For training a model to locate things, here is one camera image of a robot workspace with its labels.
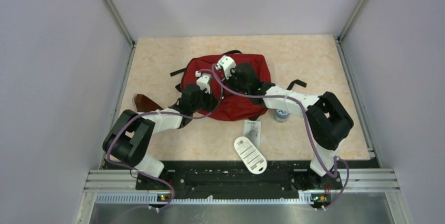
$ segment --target red backpack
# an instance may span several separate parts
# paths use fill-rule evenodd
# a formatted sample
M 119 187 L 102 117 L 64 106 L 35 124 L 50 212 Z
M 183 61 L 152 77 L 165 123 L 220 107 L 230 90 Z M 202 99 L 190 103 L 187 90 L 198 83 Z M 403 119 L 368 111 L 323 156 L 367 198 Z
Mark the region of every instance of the red backpack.
M 174 76 L 184 72 L 181 83 L 176 86 L 176 89 L 181 92 L 187 84 L 196 83 L 195 72 L 201 69 L 210 69 L 223 55 L 231 57 L 237 65 L 243 62 L 250 63 L 261 81 L 271 81 L 269 68 L 263 55 L 242 54 L 238 50 L 232 50 L 222 55 L 207 55 L 194 58 L 188 63 L 186 68 L 170 73 L 170 76 Z M 219 77 L 222 79 L 224 77 L 223 73 L 220 73 Z M 221 95 L 219 84 L 216 80 L 212 80 L 210 87 L 216 100 L 218 100 Z M 209 117 L 221 121 L 256 120 L 266 111 L 266 108 L 252 104 L 248 98 L 240 97 L 224 90 L 223 99 L 218 108 Z M 198 111 L 198 113 L 205 115 L 208 112 Z

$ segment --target metal floor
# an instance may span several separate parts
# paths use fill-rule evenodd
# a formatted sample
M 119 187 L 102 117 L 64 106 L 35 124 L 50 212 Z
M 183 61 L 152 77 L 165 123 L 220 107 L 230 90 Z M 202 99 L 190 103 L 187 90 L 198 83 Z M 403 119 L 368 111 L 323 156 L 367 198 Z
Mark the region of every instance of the metal floor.
M 108 224 L 135 205 L 96 204 L 90 224 Z M 137 209 L 117 223 L 156 224 L 281 224 L 281 223 L 394 223 L 384 193 L 344 194 L 327 212 L 304 205 L 174 205 L 157 214 Z

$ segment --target brown leather item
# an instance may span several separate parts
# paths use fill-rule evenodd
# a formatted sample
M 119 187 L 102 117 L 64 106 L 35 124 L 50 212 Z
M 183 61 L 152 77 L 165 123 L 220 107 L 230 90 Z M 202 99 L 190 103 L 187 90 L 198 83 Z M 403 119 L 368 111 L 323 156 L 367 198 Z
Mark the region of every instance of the brown leather item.
M 162 110 L 161 106 L 143 94 L 136 94 L 134 96 L 134 104 L 136 105 L 137 112 Z

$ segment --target black strap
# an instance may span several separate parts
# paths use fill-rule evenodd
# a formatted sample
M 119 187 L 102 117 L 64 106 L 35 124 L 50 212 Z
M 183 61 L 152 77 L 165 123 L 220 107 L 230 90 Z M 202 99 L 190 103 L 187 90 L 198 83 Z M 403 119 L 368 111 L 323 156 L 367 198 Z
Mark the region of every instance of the black strap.
M 172 76 L 175 76 L 177 74 L 183 73 L 183 72 L 185 72 L 186 69 L 187 68 L 181 68 L 179 70 L 173 71 L 173 72 L 170 73 L 170 76 L 172 77 Z
M 232 50 L 225 52 L 223 55 L 233 55 L 233 54 L 242 54 L 240 50 Z
M 299 80 L 299 79 L 296 79 L 296 80 L 292 81 L 292 82 L 289 84 L 287 90 L 292 90 L 292 88 L 293 88 L 293 86 L 294 86 L 295 84 L 300 85 L 300 86 L 302 86 L 302 87 L 304 87 L 304 88 L 306 88 L 306 86 L 308 85 L 306 82 L 304 82 L 304 81 L 302 81 L 302 80 Z
M 176 85 L 176 86 L 175 86 L 175 89 L 176 89 L 177 91 L 181 92 L 181 84 Z

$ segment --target white cable tie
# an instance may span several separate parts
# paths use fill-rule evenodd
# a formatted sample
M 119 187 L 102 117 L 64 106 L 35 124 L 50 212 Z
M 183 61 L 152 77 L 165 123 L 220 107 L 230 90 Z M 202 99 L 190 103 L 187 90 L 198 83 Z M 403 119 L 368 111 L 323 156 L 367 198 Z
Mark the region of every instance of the white cable tie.
M 289 111 L 289 107 L 288 107 L 288 96 L 289 95 L 290 95 L 290 91 L 287 90 L 286 95 L 284 96 L 284 105 L 286 106 L 286 109 L 287 109 L 286 112 L 288 112 L 290 114 L 291 112 Z

